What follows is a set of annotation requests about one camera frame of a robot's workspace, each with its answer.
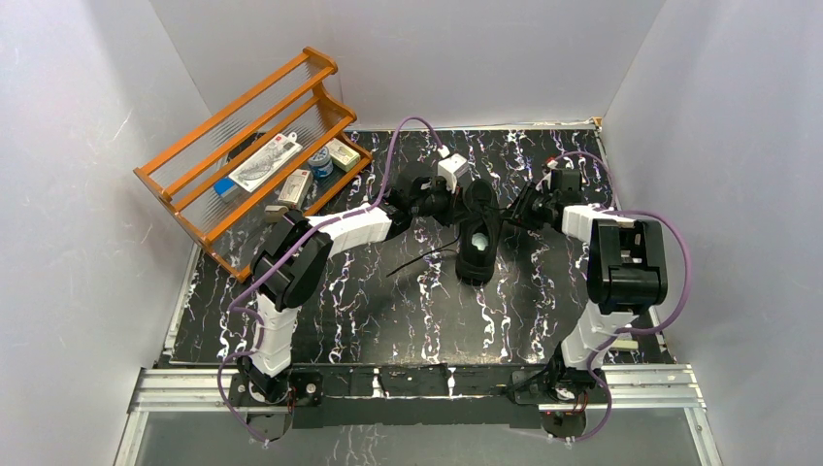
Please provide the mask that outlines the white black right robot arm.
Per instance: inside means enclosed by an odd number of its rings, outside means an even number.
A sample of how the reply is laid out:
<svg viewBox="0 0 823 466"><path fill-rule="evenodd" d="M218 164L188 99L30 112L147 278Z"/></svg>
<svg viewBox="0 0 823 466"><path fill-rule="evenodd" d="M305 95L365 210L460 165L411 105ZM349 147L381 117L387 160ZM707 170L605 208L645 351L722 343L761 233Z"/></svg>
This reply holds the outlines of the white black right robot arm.
<svg viewBox="0 0 823 466"><path fill-rule="evenodd" d="M662 228L584 203L582 174L557 168L528 183L503 219L530 231L548 225L588 246L584 310L546 367L524 380L560 402L573 401L596 386L603 355L621 332L666 298Z"/></svg>

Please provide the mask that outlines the black mesh shoe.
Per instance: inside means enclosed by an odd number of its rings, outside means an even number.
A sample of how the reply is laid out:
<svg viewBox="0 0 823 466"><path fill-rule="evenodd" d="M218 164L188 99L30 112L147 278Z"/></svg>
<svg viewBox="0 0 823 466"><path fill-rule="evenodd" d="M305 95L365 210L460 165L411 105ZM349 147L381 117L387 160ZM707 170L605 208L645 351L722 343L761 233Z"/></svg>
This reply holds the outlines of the black mesh shoe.
<svg viewBox="0 0 823 466"><path fill-rule="evenodd" d="M481 286L491 280L495 270L501 210L495 188L486 180L472 181L464 189L462 201L455 272L461 282Z"/></svg>

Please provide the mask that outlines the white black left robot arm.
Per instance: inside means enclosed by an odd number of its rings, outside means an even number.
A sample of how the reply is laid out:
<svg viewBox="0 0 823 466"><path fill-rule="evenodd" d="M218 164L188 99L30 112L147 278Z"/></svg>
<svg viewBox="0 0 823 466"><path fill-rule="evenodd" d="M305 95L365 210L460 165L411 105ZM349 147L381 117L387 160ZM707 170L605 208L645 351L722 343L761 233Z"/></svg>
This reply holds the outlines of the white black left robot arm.
<svg viewBox="0 0 823 466"><path fill-rule="evenodd" d="M417 217L448 225L461 210L460 196L459 183L422 177L396 183L377 199L341 213L288 211L251 264L254 339L237 362L244 385L267 404L286 398L297 315L319 288L330 258L391 240Z"/></svg>

